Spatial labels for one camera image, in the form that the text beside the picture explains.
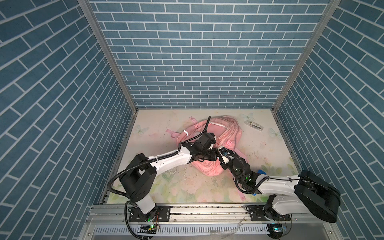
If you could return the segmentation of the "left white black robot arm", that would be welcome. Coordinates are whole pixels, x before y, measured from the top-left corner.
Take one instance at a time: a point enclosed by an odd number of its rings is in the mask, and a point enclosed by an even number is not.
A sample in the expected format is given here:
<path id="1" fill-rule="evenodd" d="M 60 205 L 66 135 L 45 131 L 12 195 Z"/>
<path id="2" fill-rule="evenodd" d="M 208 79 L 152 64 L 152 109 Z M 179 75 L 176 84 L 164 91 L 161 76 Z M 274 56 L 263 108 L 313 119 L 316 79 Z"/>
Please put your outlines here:
<path id="1" fill-rule="evenodd" d="M 215 161 L 217 150 L 213 148 L 216 138 L 213 133 L 201 133 L 179 143 L 178 149 L 157 157 L 135 156 L 130 165 L 119 176 L 128 199 L 143 214 L 152 213 L 157 207 L 150 196 L 155 178 L 162 173 L 197 161 Z"/>

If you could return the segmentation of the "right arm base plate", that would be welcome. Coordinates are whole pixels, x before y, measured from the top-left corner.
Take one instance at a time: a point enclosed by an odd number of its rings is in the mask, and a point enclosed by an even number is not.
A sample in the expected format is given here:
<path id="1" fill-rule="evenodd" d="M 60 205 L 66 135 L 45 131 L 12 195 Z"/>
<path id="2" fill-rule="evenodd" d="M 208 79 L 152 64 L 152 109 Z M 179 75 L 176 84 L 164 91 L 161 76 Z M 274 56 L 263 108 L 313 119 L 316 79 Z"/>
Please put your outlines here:
<path id="1" fill-rule="evenodd" d="M 275 221 L 275 222 L 288 222 L 290 221 L 291 215 L 280 215 L 274 209 L 267 208 L 264 205 L 247 205 L 245 209 L 250 214 L 252 222 L 262 222 L 262 221 Z"/>

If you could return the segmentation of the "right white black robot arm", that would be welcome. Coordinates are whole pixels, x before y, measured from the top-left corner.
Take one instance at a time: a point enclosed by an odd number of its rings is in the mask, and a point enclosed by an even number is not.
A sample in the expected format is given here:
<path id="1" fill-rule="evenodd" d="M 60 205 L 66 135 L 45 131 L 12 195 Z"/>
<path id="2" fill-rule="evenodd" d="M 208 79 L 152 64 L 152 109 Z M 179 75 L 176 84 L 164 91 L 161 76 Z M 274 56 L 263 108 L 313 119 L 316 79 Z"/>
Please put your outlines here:
<path id="1" fill-rule="evenodd" d="M 235 153 L 218 152 L 220 165 L 233 175 L 236 188 L 243 194 L 268 196 L 263 211 L 270 220 L 291 214 L 312 214 L 336 223 L 341 193 L 310 171 L 288 177 L 268 176 L 251 170 L 250 165 Z"/>

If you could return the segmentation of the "pink student backpack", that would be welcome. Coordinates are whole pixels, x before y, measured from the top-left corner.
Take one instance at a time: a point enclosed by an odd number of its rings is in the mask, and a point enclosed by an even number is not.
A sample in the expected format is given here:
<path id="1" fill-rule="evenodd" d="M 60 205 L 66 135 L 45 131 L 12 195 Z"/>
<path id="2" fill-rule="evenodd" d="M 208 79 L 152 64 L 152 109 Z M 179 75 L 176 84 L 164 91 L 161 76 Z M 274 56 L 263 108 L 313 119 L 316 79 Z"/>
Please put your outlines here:
<path id="1" fill-rule="evenodd" d="M 240 157 L 246 156 L 236 148 L 242 136 L 242 129 L 236 119 L 228 116 L 213 118 L 208 125 L 208 132 L 213 133 L 217 142 L 214 148 L 225 147 L 235 151 Z M 186 172 L 180 180 L 171 182 L 181 185 L 182 193 L 187 196 L 187 202 L 244 202 L 245 194 L 241 193 L 230 183 L 232 174 L 224 170 L 220 160 L 215 162 L 193 162 L 184 168 Z"/>

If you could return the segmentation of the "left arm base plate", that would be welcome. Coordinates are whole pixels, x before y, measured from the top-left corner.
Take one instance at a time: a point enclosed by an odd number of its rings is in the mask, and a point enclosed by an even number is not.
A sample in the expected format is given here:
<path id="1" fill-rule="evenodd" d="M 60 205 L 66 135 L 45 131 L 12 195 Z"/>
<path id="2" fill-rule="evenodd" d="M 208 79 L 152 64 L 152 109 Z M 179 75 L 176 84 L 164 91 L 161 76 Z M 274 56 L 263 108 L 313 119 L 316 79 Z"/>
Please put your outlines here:
<path id="1" fill-rule="evenodd" d="M 129 222 L 140 223 L 160 223 L 169 222 L 171 214 L 171 206 L 158 206 L 152 209 L 147 214 L 144 214 L 139 208 L 131 208 Z"/>

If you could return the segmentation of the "blue pencil case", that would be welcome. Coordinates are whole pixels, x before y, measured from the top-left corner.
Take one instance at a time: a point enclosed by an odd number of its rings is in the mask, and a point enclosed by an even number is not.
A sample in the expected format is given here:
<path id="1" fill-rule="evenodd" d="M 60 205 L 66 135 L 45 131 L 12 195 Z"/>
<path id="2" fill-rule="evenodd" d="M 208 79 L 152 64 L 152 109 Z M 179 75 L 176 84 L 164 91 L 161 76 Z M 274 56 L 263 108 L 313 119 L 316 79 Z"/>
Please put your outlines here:
<path id="1" fill-rule="evenodd" d="M 261 174 L 261 175 L 265 175 L 265 176 L 267 175 L 267 173 L 264 172 L 263 170 L 258 170 L 257 173 Z"/>

